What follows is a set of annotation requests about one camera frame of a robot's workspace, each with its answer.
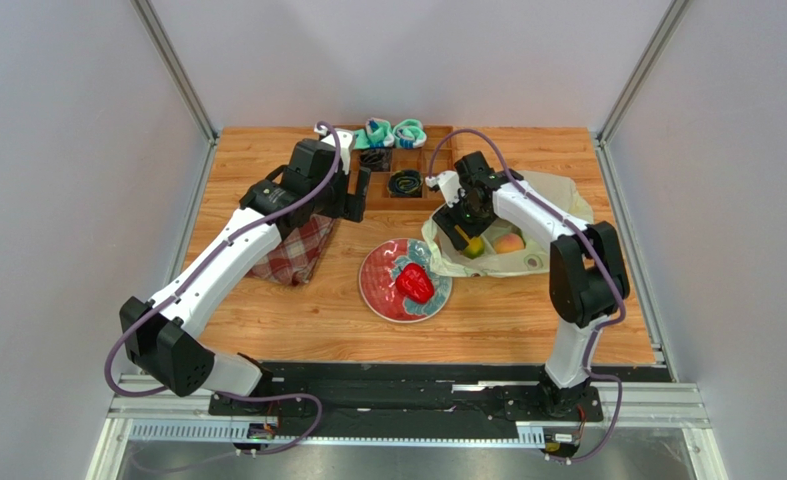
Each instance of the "red bell pepper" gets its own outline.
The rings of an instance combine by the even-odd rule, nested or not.
[[[424,304],[434,296],[434,285],[423,267],[409,263],[396,277],[396,289],[411,300]]]

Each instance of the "metal frame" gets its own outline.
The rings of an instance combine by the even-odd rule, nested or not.
[[[174,260],[171,263],[171,269],[165,276],[163,284],[168,284],[174,278],[180,275],[183,270],[183,262],[186,260],[186,251],[189,250],[189,243],[192,241],[192,232],[195,230],[195,223],[198,220],[198,212],[201,210],[201,202],[204,200],[204,191],[207,189],[207,181],[210,178],[212,171],[213,161],[215,160],[216,150],[218,149],[219,139],[210,141],[209,148],[207,149],[207,156],[204,164],[201,167],[201,173],[198,175],[198,180],[195,183],[194,193],[189,200],[189,206],[186,207],[186,224],[183,226],[183,234],[180,237],[180,242],[175,250]]]
[[[156,387],[147,375],[122,375],[120,382],[130,390]],[[450,384],[454,390],[479,390],[497,385],[531,385],[535,382],[480,381],[470,384]],[[614,411],[617,386],[612,383],[594,384],[600,390],[607,424]],[[172,442],[253,443],[245,438],[249,423],[267,421],[260,416],[214,417],[207,413],[210,392],[199,390],[179,398],[170,392],[151,397],[116,397],[110,406],[100,443],[92,460],[88,479],[116,478],[124,460],[129,440]],[[688,383],[624,384],[624,401],[619,428],[679,429],[687,442],[687,449],[699,479],[726,478],[721,466],[711,425],[700,392]],[[373,445],[388,447],[455,447],[455,448],[528,448],[544,445],[544,428],[567,427],[567,422],[517,422],[516,439],[409,439],[409,438],[328,438],[314,437],[308,445]],[[283,443],[291,437],[266,443]]]
[[[195,119],[198,128],[201,129],[201,133],[210,143],[215,142],[218,138],[218,130],[213,126],[213,123],[207,115],[207,111],[204,109],[203,103],[201,103],[201,99],[192,87],[192,82],[189,80],[186,70],[183,69],[183,64],[180,63],[177,52],[174,51],[174,46],[171,45],[168,34],[165,32],[165,28],[162,26],[162,22],[159,20],[159,16],[156,14],[153,4],[150,3],[150,0],[130,0],[130,3],[133,4],[136,12],[138,12],[142,24],[144,24],[151,40],[153,40],[153,45],[159,51],[159,55],[165,62],[168,73],[171,74],[171,78],[177,85],[177,89],[180,91],[183,101],[185,101],[186,106],[189,107],[192,118]]]
[[[662,329],[659,325],[659,309],[647,280],[649,277],[647,275],[646,264],[642,258],[638,244],[636,243],[635,231],[633,230],[633,224],[627,212],[620,181],[615,174],[612,157],[609,155],[609,148],[606,144],[598,140],[592,140],[594,141],[597,161],[600,164],[603,183],[606,185],[606,194],[609,197],[609,204],[612,206],[612,211],[615,214],[615,223],[618,227],[618,234],[621,237],[621,246],[624,250],[624,256],[627,259],[627,263],[629,263],[633,286],[636,291],[636,298],[639,299],[639,305],[642,309],[642,318],[647,326],[648,335],[650,335],[651,348],[654,351],[657,363],[666,365],[668,371],[671,373],[671,377],[679,381],[679,373],[675,371],[673,364],[668,361],[668,353],[664,346]]]
[[[131,0],[139,12],[151,38],[165,60],[184,100],[201,128],[210,140],[210,149],[201,172],[201,178],[188,209],[188,221],[179,242],[175,261],[169,277],[179,273],[185,252],[191,239],[198,209],[209,177],[217,146],[218,133],[195,93],[192,85],[171,46],[150,0]],[[613,107],[601,131],[593,135],[597,159],[606,184],[610,203],[615,211],[619,233],[625,248],[630,269],[635,282],[651,345],[657,364],[640,368],[664,368],[675,380],[678,373],[668,362],[667,351],[663,348],[662,329],[659,326],[657,304],[646,281],[645,263],[635,242],[632,223],[624,203],[620,182],[614,171],[609,152],[609,141],[628,110],[633,98],[649,75],[656,59],[674,32],[691,0],[673,0],[663,17],[650,44],[647,46],[635,71]],[[494,385],[527,385],[535,382],[520,381],[477,381],[455,383],[455,389],[480,389]],[[128,389],[149,389],[156,382],[149,376],[123,375],[121,384]],[[681,429],[686,440],[695,475],[698,479],[727,478],[721,457],[713,436],[712,427],[704,408],[700,392],[689,383],[645,383],[624,382],[624,403],[618,419],[621,428],[668,428]],[[617,397],[617,386],[611,383],[595,383],[600,391],[603,404],[604,424],[611,420]],[[124,451],[130,439],[150,439],[165,441],[215,441],[230,442],[237,440],[238,432],[245,430],[250,422],[266,421],[261,417],[212,417],[208,412],[210,392],[198,391],[178,398],[170,392],[146,398],[116,397],[107,415],[99,444],[95,450],[87,478],[115,478],[123,463]],[[391,438],[320,438],[308,439],[308,443],[321,445],[385,445],[385,446],[452,446],[452,447],[490,447],[490,448],[537,448],[543,442],[543,428],[567,426],[565,422],[517,422],[518,439],[503,441],[454,440],[434,441],[433,439],[391,439]]]
[[[650,39],[650,43],[648,43],[647,48],[639,59],[639,63],[636,65],[635,70],[633,70],[632,75],[630,75],[627,85],[624,86],[624,90],[621,92],[621,95],[618,96],[618,101],[615,102],[615,106],[613,106],[612,111],[609,112],[606,123],[603,125],[603,128],[600,129],[597,137],[600,142],[608,143],[615,135],[618,125],[630,108],[633,99],[647,79],[653,65],[656,63],[665,45],[668,44],[668,40],[671,38],[671,35],[674,33],[674,30],[677,28],[677,25],[680,23],[680,20],[686,13],[686,9],[691,3],[692,0],[672,0],[671,5],[668,6],[668,10],[665,11],[665,15],[659,22],[659,26],[656,27],[653,37]]]

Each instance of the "lemon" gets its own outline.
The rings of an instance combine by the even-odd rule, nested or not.
[[[465,257],[473,259],[482,256],[485,253],[485,242],[482,237],[471,238],[467,243],[467,248],[461,250]]]

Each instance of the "metal floor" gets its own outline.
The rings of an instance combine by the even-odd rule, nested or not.
[[[582,450],[599,440],[589,429]],[[126,455],[148,468],[199,462],[231,451],[229,445],[204,442],[136,442]],[[118,479],[154,478],[125,461]],[[271,457],[231,457],[166,476],[172,479],[695,479],[680,429],[619,429],[590,462],[565,467],[544,461],[537,450],[504,448],[362,447],[305,445]]]

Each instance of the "white plastic bag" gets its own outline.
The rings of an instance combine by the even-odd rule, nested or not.
[[[518,172],[538,193],[553,202],[557,207],[581,218],[586,222],[594,221],[594,212],[576,190],[576,184],[567,177],[541,172]],[[497,254],[491,244],[496,238],[515,232],[523,237],[526,247],[511,253]],[[485,233],[482,241],[485,253],[470,259],[458,253],[449,237],[429,218],[422,228],[423,239],[431,251],[430,268],[438,275],[448,277],[515,277],[546,273],[550,270],[550,253],[535,239],[522,233],[519,228],[505,220],[497,220]]]

